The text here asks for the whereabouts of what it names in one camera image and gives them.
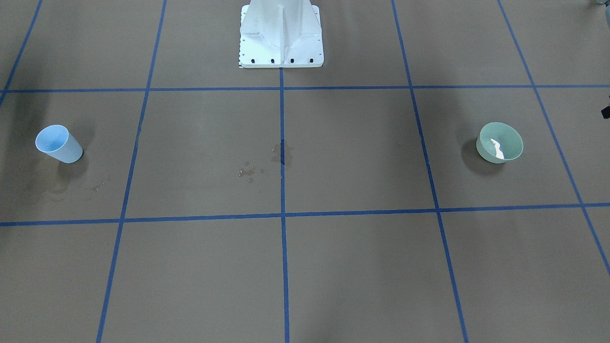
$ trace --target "plastic bowl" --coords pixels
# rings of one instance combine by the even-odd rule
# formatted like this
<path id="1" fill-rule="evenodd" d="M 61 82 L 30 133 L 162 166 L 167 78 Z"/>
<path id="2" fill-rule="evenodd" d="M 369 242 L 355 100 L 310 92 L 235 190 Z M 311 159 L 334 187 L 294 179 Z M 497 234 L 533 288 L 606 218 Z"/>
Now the plastic bowl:
<path id="1" fill-rule="evenodd" d="M 491 163 L 504 163 L 521 156 L 523 139 L 517 130 L 504 123 L 489 123 L 476 139 L 476 150 Z"/>

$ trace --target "blue grid line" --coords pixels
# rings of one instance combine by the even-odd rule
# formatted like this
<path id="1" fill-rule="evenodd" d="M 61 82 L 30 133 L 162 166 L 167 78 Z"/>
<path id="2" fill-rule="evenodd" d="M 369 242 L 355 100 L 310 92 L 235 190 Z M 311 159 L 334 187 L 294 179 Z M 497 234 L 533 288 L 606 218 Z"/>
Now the blue grid line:
<path id="1" fill-rule="evenodd" d="M 284 141 L 284 69 L 279 69 L 279 139 L 280 139 L 280 207 L 282 220 L 282 266 L 284 275 L 284 342 L 290 343 L 290 308 L 288 298 L 288 244 L 286 241 L 285 141 Z"/>
<path id="2" fill-rule="evenodd" d="M 514 211 L 528 209 L 558 209 L 580 208 L 580 204 L 548 204 L 548 205 L 516 205 L 516 206 L 481 206 L 473 208 L 440 208 L 440 212 L 483 212 L 483 211 Z"/>
<path id="3" fill-rule="evenodd" d="M 428 179 L 430 182 L 430 190 L 432 192 L 432 198 L 434 200 L 434 208 L 436 210 L 436 217 L 439 223 L 440 236 L 443 240 L 443 248 L 445 250 L 445 259 L 447 260 L 447 268 L 449 270 L 449 277 L 451 280 L 451 287 L 453 288 L 453 297 L 456 303 L 457 314 L 459 317 L 460 326 L 462 328 L 462 337 L 464 338 L 464 343 L 468 343 L 468 333 L 466 330 L 466 324 L 464 321 L 464 313 L 462 312 L 462 305 L 459 299 L 458 285 L 455 280 L 455 275 L 453 273 L 453 263 L 451 261 L 451 255 L 449 252 L 449 245 L 447 244 L 447 237 L 445 235 L 445 227 L 443 225 L 443 220 L 439 211 L 439 200 L 436 194 L 436 188 L 434 187 L 434 179 L 432 178 L 432 169 L 430 168 L 430 160 L 428 158 L 428 151 L 426 149 L 426 142 L 423 136 L 422 123 L 419 117 L 419 111 L 417 109 L 417 101 L 415 100 L 415 90 L 413 89 L 413 82 L 411 80 L 411 72 L 409 70 L 409 62 L 407 60 L 407 53 L 404 48 L 404 40 L 403 35 L 400 29 L 400 22 L 398 21 L 398 12 L 396 11 L 396 3 L 394 0 L 392 1 L 392 10 L 394 12 L 394 20 L 396 22 L 396 31 L 398 32 L 398 41 L 400 42 L 400 49 L 403 53 L 403 61 L 404 61 L 404 70 L 407 74 L 407 80 L 409 82 L 409 91 L 411 93 L 411 101 L 413 102 L 413 110 L 415 112 L 415 120 L 417 121 L 417 130 L 419 131 L 421 141 L 422 141 L 422 151 L 423 157 L 426 161 L 426 168 L 428 169 Z"/>
<path id="4" fill-rule="evenodd" d="M 119 219 L 76 219 L 76 220 L 39 220 L 29 222 L 0 222 L 0 228 L 8 226 L 35 226 L 35 225 L 77 225 L 77 224 L 117 224 Z"/>
<path id="5" fill-rule="evenodd" d="M 12 89 L 7 93 L 104 93 L 144 92 L 146 88 L 58 88 L 58 89 Z"/>
<path id="6" fill-rule="evenodd" d="M 435 213 L 436 209 L 380 209 L 368 211 L 320 211 L 320 212 L 289 212 L 286 217 L 330 217 L 333 215 L 375 215 L 375 214 L 414 214 Z"/>
<path id="7" fill-rule="evenodd" d="M 586 208 L 606 208 L 610 206 L 610 203 L 584 203 L 583 205 Z"/>
<path id="8" fill-rule="evenodd" d="M 589 225 L 589 230 L 591 231 L 591 235 L 593 235 L 593 239 L 595 241 L 595 244 L 597 245 L 597 250 L 600 252 L 601 259 L 604 262 L 604 265 L 606 266 L 606 271 L 610 275 L 610 264 L 609 264 L 608 259 L 606 257 L 606 253 L 604 252 L 604 249 L 601 246 L 600 240 L 597 237 L 597 233 L 595 232 L 595 228 L 593 227 L 593 223 L 591 222 L 591 219 L 589 218 L 589 213 L 587 213 L 587 209 L 586 209 L 586 207 L 585 207 L 585 205 L 583 203 L 583 199 L 581 198 L 580 192 L 578 191 L 578 187 L 576 186 L 576 182 L 574 181 L 574 177 L 572 176 L 572 172 L 570 171 L 570 167 L 568 166 L 567 159 L 565 158 L 563 150 L 561 149 L 561 146 L 559 145 L 559 140 L 557 139 L 557 135 L 555 134 L 555 130 L 553 129 L 553 125 L 551 124 L 551 120 L 548 117 L 547 110 L 544 107 L 544 103 L 542 102 L 542 98 L 540 97 L 540 93 L 538 92 L 538 88 L 536 86 L 536 83 L 534 82 L 534 79 L 532 78 L 532 75 L 531 75 L 531 73 L 529 71 L 528 64 L 525 61 L 525 57 L 523 56 L 523 52 L 521 50 L 521 47 L 519 46 L 519 43 L 517 41 L 517 37 L 515 36 L 515 32 L 512 30 L 511 22 L 508 20 L 508 16 L 506 14 L 506 11 L 504 10 L 504 6 L 502 5 L 502 1 L 501 0 L 497 0 L 497 1 L 498 1 L 498 6 L 500 6 L 500 10 L 502 11 L 502 15 L 504 16 L 504 20 L 506 22 L 508 30 L 511 33 L 512 40 L 515 43 L 515 47 L 517 47 L 517 51 L 519 53 L 519 56 L 521 57 L 521 61 L 523 62 L 523 67 L 525 68 L 525 71 L 528 74 L 529 81 L 532 83 L 532 86 L 534 86 L 533 87 L 534 93 L 536 94 L 536 98 L 538 99 L 538 103 L 540 104 L 540 109 L 542 110 L 542 114 L 544 115 L 544 119 L 547 122 L 548 129 L 551 132 L 551 136 L 553 137 L 553 141 L 555 142 L 555 146 L 557 148 L 557 151 L 559 152 L 559 155 L 561 156 L 561 161 L 564 164 L 565 171 L 568 174 L 568 177 L 570 178 L 570 182 L 572 183 L 572 187 L 574 188 L 574 193 L 576 194 L 576 198 L 578 199 L 578 203 L 580 204 L 581 209 L 583 210 L 584 218 L 587 221 L 587 225 Z"/>
<path id="9" fill-rule="evenodd" d="M 413 89 L 532 88 L 532 85 L 414 85 Z"/>
<path id="10" fill-rule="evenodd" d="M 610 88 L 609 85 L 360 85 L 284 87 L 284 90 L 369 90 L 369 89 L 473 89 L 473 88 Z M 279 90 L 279 87 L 150 87 L 150 88 L 56 88 L 56 89 L 8 89 L 11 93 L 102 93 L 102 92 L 222 92 L 231 90 Z"/>
<path id="11" fill-rule="evenodd" d="M 336 89 L 409 89 L 408 85 L 362 85 L 362 86 L 294 86 L 285 90 L 336 90 Z"/>
<path id="12" fill-rule="evenodd" d="M 151 92 L 210 92 L 224 90 L 279 90 L 279 87 L 154 87 Z"/>
<path id="13" fill-rule="evenodd" d="M 221 215 L 187 215 L 183 217 L 142 217 L 125 218 L 125 223 L 157 223 L 157 222 L 192 222 L 197 220 L 230 220 L 230 219 L 256 219 L 256 218 L 280 218 L 280 213 L 261 214 L 221 214 Z"/>
<path id="14" fill-rule="evenodd" d="M 536 88 L 610 88 L 610 85 L 535 85 Z"/>
<path id="15" fill-rule="evenodd" d="M 584 203 L 587 208 L 610 208 L 610 203 Z M 532 209 L 562 209 L 580 208 L 580 204 L 541 204 L 517 206 L 481 206 L 470 208 L 423 208 L 423 209 L 380 209 L 362 211 L 314 211 L 314 212 L 286 212 L 285 217 L 331 217 L 337 215 L 387 215 L 387 214 L 417 214 L 438 212 L 483 212 L 483 211 L 525 211 Z M 78 224 L 117 224 L 124 223 L 155 223 L 155 222 L 186 222 L 204 220 L 231 220 L 256 218 L 281 218 L 281 213 L 257 214 L 220 214 L 220 215 L 187 215 L 181 217 L 134 217 L 134 218 L 107 218 L 107 219 L 76 219 L 76 220 L 39 220 L 28 222 L 0 222 L 0 227 L 8 226 L 37 226 L 37 225 L 78 225 Z"/>
<path id="16" fill-rule="evenodd" d="M 115 267 L 117 266 L 118 250 L 121 243 L 121 236 L 123 234 L 123 223 L 125 222 L 125 213 L 127 211 L 127 202 L 129 201 L 129 192 L 131 190 L 131 181 L 134 175 L 135 159 L 138 155 L 138 140 L 140 139 L 140 133 L 142 132 L 142 122 L 144 121 L 144 115 L 146 113 L 146 104 L 148 102 L 148 94 L 153 79 L 154 64 L 157 57 L 157 49 L 159 48 L 159 40 L 161 39 L 161 29 L 163 28 L 163 18 L 165 17 L 165 8 L 167 6 L 167 0 L 163 0 L 163 6 L 161 7 L 161 15 L 159 18 L 159 26 L 157 28 L 157 37 L 155 39 L 154 48 L 152 51 L 151 66 L 148 71 L 148 81 L 146 82 L 146 92 L 144 93 L 144 100 L 142 101 L 142 111 L 140 112 L 140 121 L 138 122 L 138 130 L 135 135 L 134 151 L 131 157 L 131 164 L 129 166 L 129 176 L 127 177 L 127 184 L 125 186 L 125 195 L 123 198 L 123 207 L 121 209 L 120 222 L 117 229 L 117 238 L 115 240 L 114 251 L 112 253 L 112 261 L 110 263 L 110 271 L 108 273 L 108 283 L 106 284 L 106 293 L 104 294 L 104 303 L 102 306 L 102 313 L 99 318 L 99 327 L 96 343 L 101 343 L 102 335 L 104 333 L 104 324 L 106 322 L 106 313 L 108 311 L 108 304 L 110 301 L 110 291 L 112 290 L 112 281 L 114 278 Z"/>
<path id="17" fill-rule="evenodd" d="M 17 66 L 19 65 L 19 61 L 21 60 L 21 55 L 23 55 L 23 51 L 26 49 L 26 44 L 28 39 L 30 39 L 30 34 L 34 29 L 34 24 L 36 23 L 36 19 L 38 18 L 38 13 L 40 12 L 40 6 L 42 6 L 42 0 L 38 0 L 38 5 L 36 6 L 36 10 L 34 11 L 34 16 L 32 17 L 32 22 L 30 23 L 30 27 L 27 29 L 27 33 L 25 38 L 23 39 L 23 43 L 21 44 L 21 48 L 19 49 L 19 53 L 17 54 L 17 58 L 15 58 L 15 63 L 13 63 L 13 68 L 10 70 L 9 78 L 6 80 L 6 84 L 4 85 L 4 91 L 0 96 L 0 106 L 4 102 L 4 97 L 6 96 L 6 91 L 10 87 L 10 83 L 13 81 L 13 77 L 15 76 L 15 71 L 17 70 Z"/>

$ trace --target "white metal pedestal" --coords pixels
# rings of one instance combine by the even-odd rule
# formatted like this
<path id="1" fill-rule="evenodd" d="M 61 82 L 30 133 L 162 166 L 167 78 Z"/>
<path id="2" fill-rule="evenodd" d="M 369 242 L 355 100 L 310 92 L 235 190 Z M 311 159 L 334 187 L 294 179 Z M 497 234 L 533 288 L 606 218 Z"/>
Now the white metal pedestal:
<path id="1" fill-rule="evenodd" d="M 324 64 L 320 9 L 309 0 L 252 0 L 242 7 L 240 68 Z"/>

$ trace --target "plastic cup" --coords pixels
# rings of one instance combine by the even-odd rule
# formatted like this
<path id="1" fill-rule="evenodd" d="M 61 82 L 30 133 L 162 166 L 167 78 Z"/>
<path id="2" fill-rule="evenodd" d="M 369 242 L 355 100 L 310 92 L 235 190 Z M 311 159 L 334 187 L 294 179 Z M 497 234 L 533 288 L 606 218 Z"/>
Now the plastic cup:
<path id="1" fill-rule="evenodd" d="M 36 148 L 64 163 L 78 161 L 82 156 L 81 145 L 62 125 L 51 125 L 36 136 Z"/>

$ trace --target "floor tile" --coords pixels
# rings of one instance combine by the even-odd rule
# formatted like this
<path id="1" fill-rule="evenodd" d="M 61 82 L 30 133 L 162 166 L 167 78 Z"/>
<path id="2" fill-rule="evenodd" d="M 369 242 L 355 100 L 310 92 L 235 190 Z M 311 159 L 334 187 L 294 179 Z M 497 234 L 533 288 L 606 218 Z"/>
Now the floor tile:
<path id="1" fill-rule="evenodd" d="M 0 342 L 95 342 L 116 224 L 0 229 Z"/>
<path id="2" fill-rule="evenodd" d="M 286 225 L 291 342 L 462 341 L 436 215 Z"/>
<path id="3" fill-rule="evenodd" d="M 610 160 L 600 154 L 610 149 L 610 123 L 600 113 L 608 105 L 610 88 L 539 92 L 583 201 L 610 202 Z"/>
<path id="4" fill-rule="evenodd" d="M 610 257 L 610 208 L 587 208 L 587 213 L 601 248 L 604 250 L 604 255 L 608 259 Z"/>
<path id="5" fill-rule="evenodd" d="M 146 87 L 161 1 L 45 1 L 11 89 Z"/>
<path id="6" fill-rule="evenodd" d="M 433 208 L 407 90 L 285 93 L 286 209 Z"/>
<path id="7" fill-rule="evenodd" d="M 286 68 L 286 86 L 408 84 L 390 1 L 312 4 L 320 8 L 324 65 Z"/>
<path id="8" fill-rule="evenodd" d="M 279 92 L 152 92 L 127 216 L 279 212 L 279 132 Z"/>
<path id="9" fill-rule="evenodd" d="M 279 219 L 128 223 L 103 342 L 281 342 Z"/>
<path id="10" fill-rule="evenodd" d="M 415 92 L 441 207 L 576 203 L 574 190 L 531 89 Z M 481 128 L 511 125 L 523 154 L 492 164 L 476 150 Z"/>
<path id="11" fill-rule="evenodd" d="M 608 341 L 608 273 L 580 209 L 443 221 L 470 342 Z"/>
<path id="12" fill-rule="evenodd" d="M 610 34 L 603 5 L 589 0 L 503 0 L 537 84 L 608 84 Z"/>
<path id="13" fill-rule="evenodd" d="M 0 107 L 0 222 L 118 218 L 143 93 L 9 94 Z M 36 149 L 48 125 L 84 149 L 73 164 Z"/>
<path id="14" fill-rule="evenodd" d="M 529 84 L 495 1 L 397 1 L 415 85 Z"/>
<path id="15" fill-rule="evenodd" d="M 169 1 L 153 87 L 279 87 L 279 71 L 239 68 L 247 0 Z"/>
<path id="16" fill-rule="evenodd" d="M 0 3 L 0 87 L 4 88 L 26 38 L 38 0 L 5 0 Z"/>

